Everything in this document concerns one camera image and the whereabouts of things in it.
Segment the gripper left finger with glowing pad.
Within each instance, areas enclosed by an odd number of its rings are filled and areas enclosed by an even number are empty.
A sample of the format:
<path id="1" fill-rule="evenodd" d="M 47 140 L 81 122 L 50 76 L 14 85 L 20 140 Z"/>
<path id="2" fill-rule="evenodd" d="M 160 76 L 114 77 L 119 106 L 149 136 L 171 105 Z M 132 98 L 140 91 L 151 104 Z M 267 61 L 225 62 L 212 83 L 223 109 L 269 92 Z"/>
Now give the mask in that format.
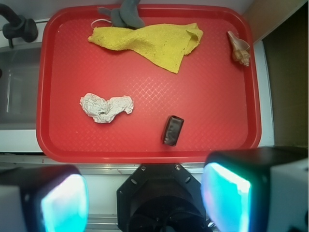
<path id="1" fill-rule="evenodd" d="M 88 212 L 87 182 L 73 165 L 0 172 L 2 232 L 83 232 Z"/>

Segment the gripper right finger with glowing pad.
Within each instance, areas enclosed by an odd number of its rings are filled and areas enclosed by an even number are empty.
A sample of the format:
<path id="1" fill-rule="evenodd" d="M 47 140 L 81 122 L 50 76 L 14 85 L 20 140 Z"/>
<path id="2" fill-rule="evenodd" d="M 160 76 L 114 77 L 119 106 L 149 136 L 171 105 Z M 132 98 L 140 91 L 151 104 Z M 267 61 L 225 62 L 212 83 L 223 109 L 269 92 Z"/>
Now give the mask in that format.
<path id="1" fill-rule="evenodd" d="M 201 196 L 221 232 L 306 232 L 309 151 L 294 146 L 214 151 L 204 164 Z"/>

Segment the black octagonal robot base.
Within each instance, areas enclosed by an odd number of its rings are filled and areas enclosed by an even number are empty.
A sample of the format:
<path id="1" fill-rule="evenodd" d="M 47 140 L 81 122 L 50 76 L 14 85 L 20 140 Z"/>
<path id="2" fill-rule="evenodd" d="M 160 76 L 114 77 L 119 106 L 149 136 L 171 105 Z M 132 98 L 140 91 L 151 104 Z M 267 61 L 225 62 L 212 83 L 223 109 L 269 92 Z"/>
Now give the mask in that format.
<path id="1" fill-rule="evenodd" d="M 179 163 L 141 164 L 118 188 L 123 232 L 210 232 L 201 183 Z"/>

